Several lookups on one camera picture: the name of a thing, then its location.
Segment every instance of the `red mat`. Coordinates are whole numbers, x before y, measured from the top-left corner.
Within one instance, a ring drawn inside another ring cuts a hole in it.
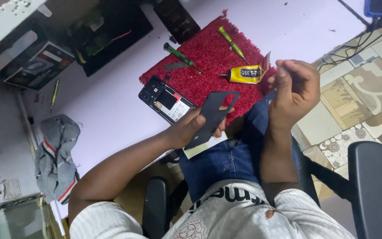
[[[261,62],[263,56],[260,54],[260,50],[243,33],[239,32],[228,19],[218,17],[178,48],[179,52],[194,61],[206,75],[198,73],[193,67],[188,67],[169,71],[171,78],[165,80],[167,71],[163,66],[179,62],[177,57],[170,54],[144,73],[139,78],[141,83],[145,84],[151,76],[156,75],[198,107],[203,105],[206,96],[212,91],[239,91],[240,97],[235,103],[235,111],[228,114],[227,123],[244,115],[254,103],[270,91],[267,79],[276,74],[276,68],[269,66],[269,70],[262,81],[256,85],[229,83],[220,77],[219,74],[226,73],[229,68],[247,65],[235,51],[229,50],[228,41],[218,32],[221,26],[240,47],[251,65],[257,65]],[[231,33],[233,28],[236,29],[236,34]],[[224,102],[229,104],[231,100],[232,97],[228,97]]]

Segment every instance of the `green screwdriver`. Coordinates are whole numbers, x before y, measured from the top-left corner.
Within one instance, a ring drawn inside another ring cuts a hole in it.
[[[189,66],[192,66],[194,68],[196,68],[199,72],[203,73],[204,75],[206,73],[204,73],[202,70],[200,70],[199,68],[197,68],[197,66],[195,65],[195,63],[192,61],[192,60],[189,60],[184,54],[178,52],[177,50],[173,49],[172,46],[169,45],[169,43],[165,43],[163,48],[165,50],[167,50],[168,52],[172,53],[173,55],[175,55],[176,57],[179,58],[179,60],[181,60],[182,62],[184,62],[185,64],[189,65]]]

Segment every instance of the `smartphone back cover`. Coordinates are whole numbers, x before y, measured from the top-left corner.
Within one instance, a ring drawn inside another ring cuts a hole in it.
[[[227,95],[235,95],[231,104],[226,110],[219,110],[222,106],[222,102]],[[189,144],[187,144],[184,150],[194,148],[200,144],[204,144],[213,136],[213,133],[218,128],[219,124],[225,118],[226,114],[231,110],[237,101],[240,93],[238,91],[213,91],[207,96],[204,105],[201,108],[200,114],[206,118],[206,123],[194,136],[191,138]]]

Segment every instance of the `red wire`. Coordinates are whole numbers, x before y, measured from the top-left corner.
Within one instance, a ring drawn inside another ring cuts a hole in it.
[[[120,36],[118,36],[118,37],[116,37],[116,38],[113,38],[111,41],[114,41],[114,40],[117,40],[117,39],[119,39],[119,38],[122,38],[122,37],[128,35],[128,34],[131,33],[131,32],[132,32],[132,30],[129,30],[129,32],[127,32],[127,33],[125,33],[125,34],[123,34],[123,35],[120,35]]]

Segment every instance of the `jeans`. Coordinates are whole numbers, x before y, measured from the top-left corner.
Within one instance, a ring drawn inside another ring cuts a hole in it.
[[[209,187],[221,180],[244,179],[260,183],[260,154],[268,123],[269,103],[274,97],[275,92],[269,92],[244,115],[241,138],[235,145],[230,145],[226,140],[190,160],[182,152],[179,165],[188,183],[192,202],[199,200]],[[292,160],[297,168],[295,150],[299,149],[292,149]]]

